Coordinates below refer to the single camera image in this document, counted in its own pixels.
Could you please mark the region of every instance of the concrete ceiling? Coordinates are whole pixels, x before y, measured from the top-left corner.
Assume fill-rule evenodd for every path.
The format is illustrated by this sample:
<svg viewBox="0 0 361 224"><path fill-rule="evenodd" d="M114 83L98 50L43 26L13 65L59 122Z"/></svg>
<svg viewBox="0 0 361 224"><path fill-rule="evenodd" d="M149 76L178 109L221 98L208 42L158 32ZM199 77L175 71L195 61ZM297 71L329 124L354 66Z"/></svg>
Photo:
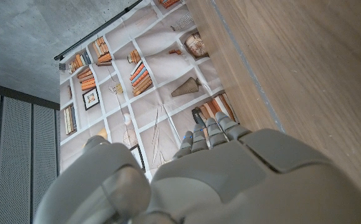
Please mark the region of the concrete ceiling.
<svg viewBox="0 0 361 224"><path fill-rule="evenodd" d="M60 103L53 57L134 2L0 1L0 85Z"/></svg>

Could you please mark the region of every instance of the stacked books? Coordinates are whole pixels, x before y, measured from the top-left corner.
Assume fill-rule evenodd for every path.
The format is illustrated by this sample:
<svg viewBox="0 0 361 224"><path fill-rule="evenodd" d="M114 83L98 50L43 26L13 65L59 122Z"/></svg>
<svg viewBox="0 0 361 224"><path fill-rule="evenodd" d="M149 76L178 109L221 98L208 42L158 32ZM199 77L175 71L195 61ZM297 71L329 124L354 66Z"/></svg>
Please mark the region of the stacked books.
<svg viewBox="0 0 361 224"><path fill-rule="evenodd" d="M232 106L230 105L229 99L224 94L219 94L213 100L204 103L199 107L199 116L203 121L206 121L208 118L215 119L215 114L218 111L224 112L229 118L238 123L235 112L233 111Z"/></svg>
<svg viewBox="0 0 361 224"><path fill-rule="evenodd" d="M81 90L90 90L96 86L95 77L93 77L91 69L88 67L77 75L78 80L82 84Z"/></svg>
<svg viewBox="0 0 361 224"><path fill-rule="evenodd" d="M68 67L70 68L68 70L68 72L70 74L72 74L73 72L75 72L80 67L86 66L86 65L89 65L89 64L91 64L91 60L89 59L89 56L88 56L87 52L84 52L81 55L76 54L75 60L68 64Z"/></svg>
<svg viewBox="0 0 361 224"><path fill-rule="evenodd" d="M75 122L74 106L70 105L64 109L64 127L66 135L77 132L77 123Z"/></svg>
<svg viewBox="0 0 361 224"><path fill-rule="evenodd" d="M146 70L142 60L139 61L131 72L131 78L129 78L129 80L131 80L132 83L134 96L138 96L152 84L149 72Z"/></svg>
<svg viewBox="0 0 361 224"><path fill-rule="evenodd" d="M99 37L94 43L92 44L93 49L98 56L98 66L105 66L111 65L111 55L108 51L108 47L106 45L105 40L103 37Z"/></svg>
<svg viewBox="0 0 361 224"><path fill-rule="evenodd" d="M166 9L177 2L179 2L179 0L158 0L158 3L162 4Z"/></svg>

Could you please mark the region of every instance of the framed picture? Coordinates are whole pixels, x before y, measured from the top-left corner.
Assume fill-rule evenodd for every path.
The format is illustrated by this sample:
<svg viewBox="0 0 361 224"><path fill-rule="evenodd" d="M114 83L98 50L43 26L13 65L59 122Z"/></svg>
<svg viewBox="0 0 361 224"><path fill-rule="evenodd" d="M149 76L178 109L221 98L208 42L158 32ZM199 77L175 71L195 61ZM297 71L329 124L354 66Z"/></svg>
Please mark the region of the framed picture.
<svg viewBox="0 0 361 224"><path fill-rule="evenodd" d="M90 109L92 106L95 106L99 103L98 91L96 88L91 89L90 91L82 95L83 102L85 104L85 110Z"/></svg>
<svg viewBox="0 0 361 224"><path fill-rule="evenodd" d="M139 166L141 166L143 172L146 172L146 168L144 166L142 152L141 152L141 148L139 147L139 144L135 145L134 147L132 147L129 150L131 151L133 157L135 157L136 162L138 162Z"/></svg>

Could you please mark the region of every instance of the bookshelf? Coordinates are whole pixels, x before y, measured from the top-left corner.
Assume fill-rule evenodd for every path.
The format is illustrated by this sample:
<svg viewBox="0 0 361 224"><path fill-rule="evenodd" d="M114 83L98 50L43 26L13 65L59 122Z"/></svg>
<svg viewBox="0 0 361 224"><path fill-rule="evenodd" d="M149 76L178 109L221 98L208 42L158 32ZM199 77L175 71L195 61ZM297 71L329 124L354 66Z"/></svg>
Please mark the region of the bookshelf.
<svg viewBox="0 0 361 224"><path fill-rule="evenodd" d="M111 66L88 65L100 101L89 110L85 110L82 98L85 91L81 90L77 78L85 68L79 68L73 74L60 71L60 114L66 106L73 105L77 122L77 132L67 136L63 128L64 117L60 117L61 172L81 156L83 144L99 130L106 129L110 142L123 142L125 131L133 129L141 148L146 177L151 180L158 163L157 158L152 162L154 126L157 124L162 129L160 140L170 146L161 150L164 161L169 160L178 150L186 129L194 127L191 109L223 93L211 59L195 59L183 45L187 36L197 32L194 23L176 32L163 32L187 11L187 6L181 2L164 9L156 0L144 0L61 61L68 63L75 54L87 51L91 61L97 62L92 43L101 36L113 58ZM152 85L138 96L133 95L129 80L135 64L128 63L127 59L134 49L138 50L152 80ZM168 54L172 49L179 49L183 54ZM189 77L200 79L200 91L173 98L171 92ZM121 84L122 94L110 92L112 82ZM72 99L67 94L69 85ZM124 114L130 119L127 124L124 123Z"/></svg>

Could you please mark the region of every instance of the wooden surface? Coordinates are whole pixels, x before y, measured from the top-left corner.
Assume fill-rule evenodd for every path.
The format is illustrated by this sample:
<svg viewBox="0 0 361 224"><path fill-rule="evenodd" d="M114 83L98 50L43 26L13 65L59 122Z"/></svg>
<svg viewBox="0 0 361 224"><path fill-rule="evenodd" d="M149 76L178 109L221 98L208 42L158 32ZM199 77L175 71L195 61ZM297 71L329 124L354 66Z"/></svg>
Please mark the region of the wooden surface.
<svg viewBox="0 0 361 224"><path fill-rule="evenodd" d="M287 134L361 188L361 1L215 1ZM277 129L211 0L188 0L241 124Z"/></svg>

